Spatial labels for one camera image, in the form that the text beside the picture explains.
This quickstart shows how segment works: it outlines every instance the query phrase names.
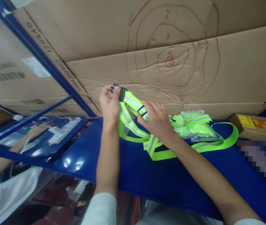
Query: yellow label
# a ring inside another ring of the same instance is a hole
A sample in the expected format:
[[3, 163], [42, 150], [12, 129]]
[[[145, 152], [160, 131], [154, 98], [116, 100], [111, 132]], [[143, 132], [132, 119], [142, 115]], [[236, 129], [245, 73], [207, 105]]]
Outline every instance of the yellow label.
[[256, 129], [256, 126], [250, 117], [239, 115], [239, 119], [243, 127]]

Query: white label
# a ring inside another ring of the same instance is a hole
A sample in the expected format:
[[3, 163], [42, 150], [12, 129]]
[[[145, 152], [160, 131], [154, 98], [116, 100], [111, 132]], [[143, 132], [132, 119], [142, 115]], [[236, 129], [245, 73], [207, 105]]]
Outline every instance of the white label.
[[51, 74], [38, 62], [35, 57], [22, 60], [38, 77], [51, 77]]

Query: neon yellow strap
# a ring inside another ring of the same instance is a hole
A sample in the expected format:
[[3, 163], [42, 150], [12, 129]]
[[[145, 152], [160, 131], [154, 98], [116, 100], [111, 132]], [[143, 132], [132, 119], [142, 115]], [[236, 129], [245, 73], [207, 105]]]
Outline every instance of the neon yellow strap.
[[226, 148], [231, 147], [237, 141], [238, 129], [233, 124], [231, 124], [229, 122], [223, 122], [222, 124], [230, 124], [230, 125], [232, 125], [233, 132], [232, 132], [230, 137], [228, 137], [227, 139], [223, 139], [222, 136], [221, 136], [222, 140], [219, 141], [219, 142], [200, 142], [200, 143], [192, 145], [191, 147], [194, 148], [198, 153], [221, 150], [221, 149], [226, 149]]
[[[137, 111], [138, 111], [142, 106], [144, 106], [144, 105], [141, 103], [141, 101], [140, 101], [138, 98], [136, 98], [136, 97], [132, 94], [132, 92], [129, 92], [129, 91], [126, 91], [126, 94], [125, 94], [125, 97], [124, 97], [123, 101], [124, 101], [125, 103], [127, 103], [127, 104], [130, 106], [130, 110], [131, 110], [132, 113], [135, 114], [135, 116], [137, 116]], [[145, 109], [145, 107], [141, 108], [141, 109], [139, 110], [139, 112], [140, 112], [141, 115], [144, 114], [144, 113], [146, 113], [146, 109]], [[147, 113], [144, 114], [142, 118], [145, 119], [146, 121], [148, 121], [148, 114], [147, 114]]]
[[[132, 141], [132, 142], [143, 142], [143, 148], [146, 150], [152, 160], [157, 161], [157, 160], [163, 160], [163, 159], [169, 159], [169, 158], [175, 158], [176, 155], [171, 151], [171, 150], [165, 150], [165, 151], [160, 151], [160, 152], [155, 152], [155, 149], [161, 145], [163, 145], [158, 138], [156, 138], [153, 135], [149, 135], [148, 133], [142, 131], [139, 129], [134, 121], [132, 120], [125, 104], [128, 104], [130, 106], [130, 110], [137, 115], [137, 111], [141, 114], [146, 113], [145, 107], [142, 107], [143, 104], [133, 96], [133, 94], [129, 91], [126, 91], [125, 97], [124, 97], [124, 102], [120, 102], [121, 110], [119, 113], [121, 121], [119, 122], [119, 135], [121, 138]], [[148, 114], [143, 115], [143, 119], [148, 121]], [[185, 125], [180, 126], [176, 124], [174, 121], [172, 121], [172, 125], [174, 126], [174, 129], [176, 128], [182, 128], [191, 124], [196, 124], [196, 123], [204, 123], [204, 122], [210, 122], [211, 118], [208, 115], [202, 115], [194, 118], [190, 118]], [[130, 131], [132, 131], [136, 136], [140, 138], [134, 138], [134, 137], [129, 137], [127, 136], [124, 131], [123, 131], [123, 125], [126, 125]], [[192, 148], [194, 148], [197, 152], [207, 152], [207, 151], [215, 151], [215, 150], [220, 150], [220, 149], [225, 149], [230, 146], [232, 146], [238, 138], [238, 130], [237, 128], [233, 126], [233, 132], [230, 137], [227, 139], [223, 139], [219, 142], [201, 142], [192, 145]]]
[[[150, 135], [148, 133], [144, 132], [143, 130], [139, 129], [136, 126], [136, 124], [132, 120], [132, 117], [130, 116], [124, 102], [120, 102], [119, 116], [120, 116], [120, 120], [121, 120], [121, 122], [119, 122], [119, 135], [120, 135], [120, 137], [122, 137], [125, 140], [133, 141], [133, 142], [144, 142], [144, 141], [149, 140]], [[136, 136], [138, 136], [140, 138], [134, 138], [134, 137], [129, 137], [129, 136], [125, 135], [124, 131], [123, 131], [123, 125], [126, 125], [126, 127], [129, 128], [129, 130], [132, 131], [133, 134], [135, 134]]]
[[[198, 153], [221, 150], [231, 147], [236, 143], [238, 138], [238, 129], [229, 122], [223, 122], [222, 124], [230, 124], [233, 126], [233, 132], [230, 137], [227, 139], [223, 139], [219, 142], [200, 142], [192, 145], [191, 147], [196, 150]], [[149, 153], [150, 157], [153, 161], [164, 160], [169, 158], [175, 158], [176, 155], [171, 150], [165, 150], [160, 152], [155, 152], [155, 149], [159, 146], [163, 145], [158, 138], [151, 135], [149, 141], [143, 144], [144, 149]]]

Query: white cloth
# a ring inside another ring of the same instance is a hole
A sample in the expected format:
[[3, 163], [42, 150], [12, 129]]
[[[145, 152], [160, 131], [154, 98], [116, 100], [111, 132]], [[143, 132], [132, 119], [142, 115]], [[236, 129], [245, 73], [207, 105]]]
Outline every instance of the white cloth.
[[32, 167], [0, 184], [0, 224], [34, 191], [42, 170]]
[[[86, 211], [82, 225], [115, 225], [117, 202], [109, 193], [95, 195]], [[147, 201], [145, 213], [137, 225], [222, 225], [223, 222], [195, 213]], [[266, 225], [255, 219], [242, 219], [234, 225]]]

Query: hand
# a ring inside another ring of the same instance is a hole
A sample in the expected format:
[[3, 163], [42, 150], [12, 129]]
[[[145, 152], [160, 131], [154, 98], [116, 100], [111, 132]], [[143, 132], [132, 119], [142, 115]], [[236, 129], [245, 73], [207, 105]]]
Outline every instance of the hand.
[[[113, 94], [109, 94], [109, 91], [114, 87]], [[109, 123], [111, 125], [116, 124], [119, 121], [119, 95], [120, 88], [114, 85], [105, 86], [99, 96], [99, 102], [102, 107], [102, 114], [104, 118], [104, 123]]]
[[148, 113], [148, 121], [137, 114], [137, 121], [144, 126], [152, 135], [157, 137], [163, 144], [172, 139], [178, 133], [171, 126], [169, 116], [165, 111], [164, 105], [157, 102], [141, 101]]
[[48, 122], [44, 122], [43, 124], [40, 124], [40, 125], [34, 125], [29, 133], [26, 135], [26, 137], [30, 138], [31, 140], [38, 137], [40, 134], [42, 134], [48, 127], [51, 127], [53, 125], [50, 124], [52, 122], [51, 121], [48, 121]]

